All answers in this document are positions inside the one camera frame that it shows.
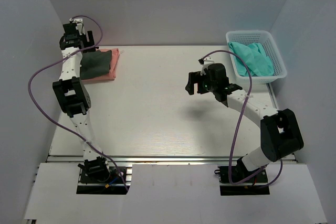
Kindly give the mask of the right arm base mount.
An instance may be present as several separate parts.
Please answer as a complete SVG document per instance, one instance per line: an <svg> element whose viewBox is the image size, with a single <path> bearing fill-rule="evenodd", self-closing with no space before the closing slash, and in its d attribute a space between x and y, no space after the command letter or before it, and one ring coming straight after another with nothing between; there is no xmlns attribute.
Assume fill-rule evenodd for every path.
<svg viewBox="0 0 336 224"><path fill-rule="evenodd" d="M259 196L269 195L268 177L265 169L248 171L241 161L232 165L231 180L229 181L229 167L219 166L214 170L219 179L221 196Z"/></svg>

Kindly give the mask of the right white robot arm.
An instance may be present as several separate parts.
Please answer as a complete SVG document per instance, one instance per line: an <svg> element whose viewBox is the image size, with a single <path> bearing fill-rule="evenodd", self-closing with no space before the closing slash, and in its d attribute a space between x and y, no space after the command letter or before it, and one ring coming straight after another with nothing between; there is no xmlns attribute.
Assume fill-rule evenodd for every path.
<svg viewBox="0 0 336 224"><path fill-rule="evenodd" d="M250 181L261 168L304 147L294 112L269 107L241 86L230 83L221 63L207 64L201 71L190 72L185 89L190 95L212 93L218 102L240 112L241 118L245 116L260 129L260 146L228 169L231 183Z"/></svg>

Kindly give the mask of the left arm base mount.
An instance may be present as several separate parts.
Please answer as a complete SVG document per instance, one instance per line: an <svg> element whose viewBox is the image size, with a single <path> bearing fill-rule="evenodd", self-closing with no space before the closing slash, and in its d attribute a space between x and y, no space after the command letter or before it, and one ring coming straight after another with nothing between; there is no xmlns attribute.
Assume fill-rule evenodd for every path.
<svg viewBox="0 0 336 224"><path fill-rule="evenodd" d="M78 167L78 195L125 195L130 188L131 170L125 166L111 166L104 157L85 160Z"/></svg>

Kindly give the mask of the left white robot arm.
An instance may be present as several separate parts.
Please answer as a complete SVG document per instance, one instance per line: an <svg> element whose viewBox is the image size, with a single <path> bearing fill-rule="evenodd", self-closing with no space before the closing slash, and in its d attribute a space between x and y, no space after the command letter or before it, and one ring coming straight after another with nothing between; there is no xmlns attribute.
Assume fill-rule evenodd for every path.
<svg viewBox="0 0 336 224"><path fill-rule="evenodd" d="M110 178L111 168L96 143L90 122L91 99L80 79L83 53L93 50L92 32L86 32L81 16L73 17L63 25L64 35L60 40L62 69L58 81L52 85L61 110L66 114L79 135L84 165L93 168L93 176L101 182Z"/></svg>

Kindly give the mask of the dark grey t-shirt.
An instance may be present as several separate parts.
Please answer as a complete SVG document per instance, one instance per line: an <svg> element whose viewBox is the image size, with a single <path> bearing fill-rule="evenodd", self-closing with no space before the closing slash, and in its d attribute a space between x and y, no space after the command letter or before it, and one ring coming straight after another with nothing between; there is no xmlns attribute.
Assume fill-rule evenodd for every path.
<svg viewBox="0 0 336 224"><path fill-rule="evenodd" d="M84 53L80 63L81 80L89 80L108 74L111 60L112 52L110 50Z"/></svg>

